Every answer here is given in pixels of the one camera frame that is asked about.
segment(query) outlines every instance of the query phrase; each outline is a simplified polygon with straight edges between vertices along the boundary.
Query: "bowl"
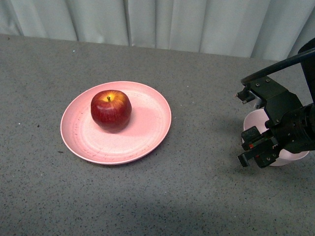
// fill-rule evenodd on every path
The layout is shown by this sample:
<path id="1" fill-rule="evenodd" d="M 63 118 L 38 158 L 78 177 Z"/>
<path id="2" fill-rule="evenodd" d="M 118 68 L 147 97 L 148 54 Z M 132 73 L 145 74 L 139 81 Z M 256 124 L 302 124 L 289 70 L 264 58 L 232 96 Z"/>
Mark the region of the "bowl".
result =
<path id="1" fill-rule="evenodd" d="M 249 113 L 244 119 L 244 130 L 256 126 L 260 133 L 267 130 L 265 122 L 269 120 L 267 114 L 263 109 L 255 110 Z M 300 153 L 291 153 L 285 149 L 280 151 L 279 157 L 270 166 L 284 166 L 293 161 L 300 160 L 309 154 L 310 151 L 302 151 Z"/>

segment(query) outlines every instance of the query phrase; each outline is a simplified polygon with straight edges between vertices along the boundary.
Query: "table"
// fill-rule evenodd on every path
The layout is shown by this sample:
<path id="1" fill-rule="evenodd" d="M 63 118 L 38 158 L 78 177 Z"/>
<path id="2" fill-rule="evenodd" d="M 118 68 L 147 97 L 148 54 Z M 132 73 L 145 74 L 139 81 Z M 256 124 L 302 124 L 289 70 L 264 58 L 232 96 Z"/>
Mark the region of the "table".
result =
<path id="1" fill-rule="evenodd" d="M 233 94 L 272 63 L 0 35 L 0 235 L 312 235 L 314 152 L 265 169 L 237 159 L 254 109 Z M 300 65 L 270 77 L 312 102 Z M 67 149 L 60 122 L 111 81 L 159 91 L 172 123 L 144 158 L 103 166 Z"/>

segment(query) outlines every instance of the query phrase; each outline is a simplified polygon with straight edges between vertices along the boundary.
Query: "curtain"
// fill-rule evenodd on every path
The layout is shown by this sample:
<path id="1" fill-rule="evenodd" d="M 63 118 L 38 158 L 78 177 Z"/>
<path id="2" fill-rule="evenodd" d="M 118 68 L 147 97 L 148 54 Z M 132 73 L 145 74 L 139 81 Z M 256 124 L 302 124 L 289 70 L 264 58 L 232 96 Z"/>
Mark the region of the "curtain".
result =
<path id="1" fill-rule="evenodd" d="M 315 37 L 315 0 L 1 0 L 0 33 L 282 60 Z"/>

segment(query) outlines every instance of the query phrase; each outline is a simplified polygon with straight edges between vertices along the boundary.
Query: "red apple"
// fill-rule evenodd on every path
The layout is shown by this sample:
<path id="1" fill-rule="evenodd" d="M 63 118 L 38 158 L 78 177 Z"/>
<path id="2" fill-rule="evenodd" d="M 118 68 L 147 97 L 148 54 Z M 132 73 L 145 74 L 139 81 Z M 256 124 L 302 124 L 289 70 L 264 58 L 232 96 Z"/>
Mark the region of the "red apple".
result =
<path id="1" fill-rule="evenodd" d="M 92 119 L 109 132 L 125 128 L 129 123 L 131 110 L 129 98 L 119 90 L 101 91 L 91 101 Z"/>

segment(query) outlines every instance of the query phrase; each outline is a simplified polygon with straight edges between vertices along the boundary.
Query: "plate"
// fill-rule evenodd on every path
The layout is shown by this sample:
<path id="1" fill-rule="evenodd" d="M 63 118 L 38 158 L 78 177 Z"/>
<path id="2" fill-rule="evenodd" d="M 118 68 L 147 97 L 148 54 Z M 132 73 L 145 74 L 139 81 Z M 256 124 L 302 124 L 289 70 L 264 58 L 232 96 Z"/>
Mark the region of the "plate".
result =
<path id="1" fill-rule="evenodd" d="M 128 126 L 119 133 L 107 133 L 91 117 L 91 100 L 100 91 L 124 92 L 132 105 Z M 84 160 L 118 165 L 144 157 L 165 138 L 171 125 L 171 109 L 155 89 L 137 82 L 110 82 L 93 87 L 76 97 L 61 120 L 65 145 Z"/>

